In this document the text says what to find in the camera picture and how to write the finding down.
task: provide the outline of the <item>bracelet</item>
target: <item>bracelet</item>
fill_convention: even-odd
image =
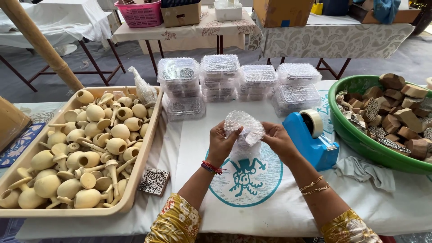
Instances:
[[[303,190],[305,190],[305,189],[308,189],[309,187],[311,187],[311,186],[317,184],[317,183],[318,183],[319,181],[321,181],[322,179],[323,179],[323,176],[320,176],[316,182],[312,182],[310,185],[307,185],[307,186],[305,186],[305,187],[303,187],[303,188],[299,188],[299,190],[300,190],[300,191],[303,191]]]
[[[314,192],[319,192],[319,191],[326,190],[326,189],[328,189],[328,188],[330,188],[330,185],[329,185],[329,184],[327,184],[327,186],[325,186],[325,187],[321,187],[321,188],[319,188],[319,189],[315,189],[315,190],[310,191],[310,192],[302,192],[302,195],[309,195],[309,194],[312,194],[312,193],[314,193]]]
[[[203,160],[203,163],[201,164],[201,166],[203,168],[205,168],[206,170],[210,171],[212,174],[218,174],[218,175],[222,175],[222,173],[223,173],[222,170],[226,170],[226,169],[222,169],[222,168],[217,168],[205,160]]]

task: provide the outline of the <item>sleeve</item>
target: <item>sleeve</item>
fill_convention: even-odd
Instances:
[[[145,243],[193,243],[201,216],[186,200],[172,193],[150,227]]]
[[[326,243],[382,243],[379,236],[349,209],[321,228]]]

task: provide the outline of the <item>blue tape dispenser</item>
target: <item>blue tape dispenser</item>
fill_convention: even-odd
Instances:
[[[339,145],[324,134],[319,113],[313,109],[289,114],[282,122],[299,152],[317,171],[331,169],[336,164]]]

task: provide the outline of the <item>gray rag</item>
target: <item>gray rag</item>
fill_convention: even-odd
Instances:
[[[347,176],[359,182],[365,182],[372,177],[376,187],[387,192],[396,190],[393,171],[372,165],[367,160],[350,156],[339,160],[333,168],[336,168],[338,177]]]

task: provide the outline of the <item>gray carpet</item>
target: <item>gray carpet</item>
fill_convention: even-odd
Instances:
[[[111,50],[104,50],[100,42],[86,44],[92,53],[101,70],[112,70],[117,65],[117,61]],[[156,75],[149,55],[144,55],[138,42],[122,42],[116,48],[123,65],[127,69],[134,66],[141,77],[148,83],[156,84]],[[216,54],[216,49],[200,48],[191,51],[171,51],[166,52],[165,57],[192,57],[200,61],[202,56]],[[266,59],[258,60],[259,51],[245,51],[236,47],[225,48],[224,54],[237,54],[240,64],[265,64]],[[31,78],[36,72],[41,70],[45,61],[39,55],[32,55],[25,49],[9,46],[0,46],[0,55],[14,66],[25,78]],[[432,76],[431,72],[432,57],[432,37],[410,37],[390,59],[353,59],[351,60],[343,77],[358,74],[381,75],[384,73],[395,73],[402,75],[407,81],[416,84],[425,84],[425,79]],[[74,71],[95,70],[81,47],[64,58]],[[318,58],[286,58],[285,62],[305,62],[316,65]],[[83,61],[88,61],[89,66],[84,66]],[[275,67],[280,62],[280,58],[272,58]],[[326,59],[327,63],[338,72],[345,59]],[[322,71],[324,80],[331,80],[334,77],[328,71]],[[1,89],[0,96],[3,96],[12,103],[19,102],[55,102],[67,101],[72,95],[66,84],[57,75],[42,75],[32,84],[38,90],[37,93],[28,88],[9,68],[3,63],[0,64]],[[97,74],[77,75],[84,86],[103,86],[103,82]],[[121,70],[110,81],[111,86],[133,85],[133,75],[129,72],[122,73]]]

